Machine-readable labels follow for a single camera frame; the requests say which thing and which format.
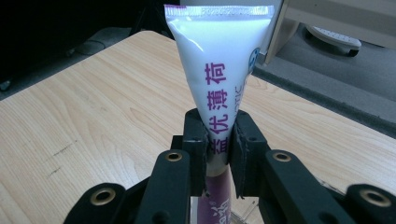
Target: table top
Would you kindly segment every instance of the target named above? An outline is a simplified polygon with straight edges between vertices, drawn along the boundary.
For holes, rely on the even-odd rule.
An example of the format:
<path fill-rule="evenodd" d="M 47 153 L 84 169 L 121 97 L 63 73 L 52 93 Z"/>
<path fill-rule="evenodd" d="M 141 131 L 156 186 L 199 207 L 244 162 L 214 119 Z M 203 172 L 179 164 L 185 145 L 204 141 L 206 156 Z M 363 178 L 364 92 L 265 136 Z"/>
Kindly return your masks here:
<path fill-rule="evenodd" d="M 130 188 L 192 108 L 175 42 L 149 31 L 1 101 L 1 222 L 62 223 L 87 189 Z M 317 178 L 396 194 L 395 139 L 254 76 L 240 108 Z"/>

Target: white tube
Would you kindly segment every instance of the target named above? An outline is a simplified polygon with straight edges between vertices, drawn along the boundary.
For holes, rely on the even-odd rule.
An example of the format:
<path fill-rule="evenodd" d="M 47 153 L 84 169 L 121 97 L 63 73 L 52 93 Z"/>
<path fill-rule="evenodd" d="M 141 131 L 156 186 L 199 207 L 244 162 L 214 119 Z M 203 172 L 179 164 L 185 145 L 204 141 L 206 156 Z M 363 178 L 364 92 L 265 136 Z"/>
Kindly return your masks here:
<path fill-rule="evenodd" d="M 207 219 L 201 223 L 230 222 L 230 135 L 246 79 L 254 68 L 273 14 L 273 7 L 165 6 L 165 17 L 177 42 L 194 102 L 209 132 L 206 183 L 215 189 L 208 190 L 226 195 L 211 193 L 210 199 L 203 199 L 207 203 L 202 208 L 207 210 Z M 204 216 L 201 213 L 198 211 L 198 219 Z"/>

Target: light wood surface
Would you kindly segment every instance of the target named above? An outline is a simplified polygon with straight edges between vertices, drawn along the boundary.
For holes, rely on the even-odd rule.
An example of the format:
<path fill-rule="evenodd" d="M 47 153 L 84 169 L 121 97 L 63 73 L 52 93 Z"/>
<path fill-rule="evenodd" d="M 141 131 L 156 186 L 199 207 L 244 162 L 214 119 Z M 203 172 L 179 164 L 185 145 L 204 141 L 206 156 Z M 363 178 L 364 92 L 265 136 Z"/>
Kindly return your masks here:
<path fill-rule="evenodd" d="M 194 107 L 175 42 L 152 32 L 1 101 L 0 222 L 62 223 L 94 185 L 131 187 Z M 241 109 L 272 148 L 336 188 L 364 182 L 396 193 L 395 139 L 253 76 Z"/>

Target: gray floor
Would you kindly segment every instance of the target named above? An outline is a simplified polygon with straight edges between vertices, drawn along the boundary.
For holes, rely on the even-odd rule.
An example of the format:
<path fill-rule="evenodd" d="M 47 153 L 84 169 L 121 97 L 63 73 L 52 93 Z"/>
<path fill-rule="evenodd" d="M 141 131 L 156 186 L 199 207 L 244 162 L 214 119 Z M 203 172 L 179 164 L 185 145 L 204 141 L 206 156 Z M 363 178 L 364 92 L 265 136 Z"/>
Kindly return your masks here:
<path fill-rule="evenodd" d="M 55 58 L 15 80 L 8 91 L 0 92 L 0 100 L 108 48 L 130 30 L 110 27 L 98 32 L 71 56 Z M 396 50 L 362 42 L 359 54 L 351 58 L 348 49 L 305 39 L 304 34 L 301 25 L 270 64 L 258 64 L 254 76 L 396 138 Z"/>

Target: metal ring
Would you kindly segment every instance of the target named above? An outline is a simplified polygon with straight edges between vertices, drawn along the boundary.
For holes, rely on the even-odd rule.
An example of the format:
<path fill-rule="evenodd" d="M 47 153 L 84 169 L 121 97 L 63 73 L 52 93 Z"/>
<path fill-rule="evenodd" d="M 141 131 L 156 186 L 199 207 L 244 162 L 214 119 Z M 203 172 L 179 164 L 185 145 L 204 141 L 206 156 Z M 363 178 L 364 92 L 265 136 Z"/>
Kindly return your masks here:
<path fill-rule="evenodd" d="M 113 201 L 115 197 L 116 197 L 116 191 L 114 189 L 103 188 L 97 190 L 95 193 L 92 194 L 91 203 L 97 206 L 105 205 Z"/>
<path fill-rule="evenodd" d="M 166 154 L 166 159 L 169 161 L 180 161 L 181 158 L 183 158 L 183 155 L 178 152 L 170 152 Z"/>
<path fill-rule="evenodd" d="M 361 189 L 360 191 L 361 197 L 366 200 L 368 203 L 374 204 L 379 207 L 389 207 L 392 205 L 390 199 L 372 189 Z"/>
<path fill-rule="evenodd" d="M 277 161 L 291 161 L 291 157 L 288 154 L 283 153 L 283 152 L 274 153 L 273 157 Z"/>

